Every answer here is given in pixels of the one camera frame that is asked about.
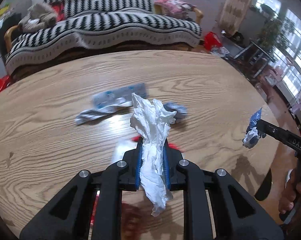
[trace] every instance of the wooden sofa armrest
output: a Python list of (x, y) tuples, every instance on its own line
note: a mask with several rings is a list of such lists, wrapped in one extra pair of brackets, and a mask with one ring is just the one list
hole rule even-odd
[(197, 9), (197, 8), (194, 8), (193, 9), (193, 12), (195, 12), (196, 14), (196, 20), (195, 22), (200, 25), (200, 21), (202, 20), (202, 18), (204, 17), (204, 14), (202, 13), (201, 10)]
[(7, 49), (8, 53), (12, 49), (12, 32), (16, 29), (18, 29), (18, 25), (15, 25), (15, 26), (9, 28), (8, 31), (4, 35), (4, 40), (6, 43), (6, 49)]

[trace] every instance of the white tissue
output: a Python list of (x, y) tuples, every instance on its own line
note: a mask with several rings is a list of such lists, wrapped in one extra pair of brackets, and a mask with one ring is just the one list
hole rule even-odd
[(132, 93), (132, 103), (134, 113), (130, 119), (131, 127), (143, 137), (140, 184), (154, 205), (152, 215), (156, 217), (165, 210), (166, 201), (172, 199), (165, 185), (163, 146), (170, 124), (175, 122), (176, 111), (166, 111), (157, 99), (153, 99), (152, 105), (135, 93)]

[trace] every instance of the pink pillow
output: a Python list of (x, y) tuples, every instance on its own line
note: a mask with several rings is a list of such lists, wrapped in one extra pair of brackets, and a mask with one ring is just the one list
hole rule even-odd
[(168, 15), (187, 13), (196, 7), (181, 0), (157, 0), (154, 4), (162, 6), (164, 8), (164, 12)]

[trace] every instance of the red bag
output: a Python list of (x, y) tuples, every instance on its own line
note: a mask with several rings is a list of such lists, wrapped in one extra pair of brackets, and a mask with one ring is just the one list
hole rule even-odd
[(204, 47), (208, 51), (211, 51), (212, 48), (220, 48), (222, 46), (223, 46), (223, 44), (221, 44), (221, 42), (220, 42), (218, 36), (216, 35), (216, 33), (209, 32), (204, 37)]

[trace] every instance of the crumpled tissue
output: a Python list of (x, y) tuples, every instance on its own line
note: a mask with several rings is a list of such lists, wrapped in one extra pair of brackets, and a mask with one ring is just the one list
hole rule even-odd
[(143, 137), (140, 184), (154, 205), (152, 215), (156, 217), (165, 210), (166, 202), (172, 199), (165, 185), (163, 147), (177, 112), (166, 111), (157, 99), (153, 99), (153, 103), (132, 93), (134, 113), (130, 126)]
[(260, 138), (265, 138), (266, 133), (257, 130), (257, 122), (261, 118), (261, 108), (254, 113), (249, 120), (249, 125), (246, 129), (246, 134), (243, 139), (243, 146), (248, 149), (253, 148), (259, 141)]

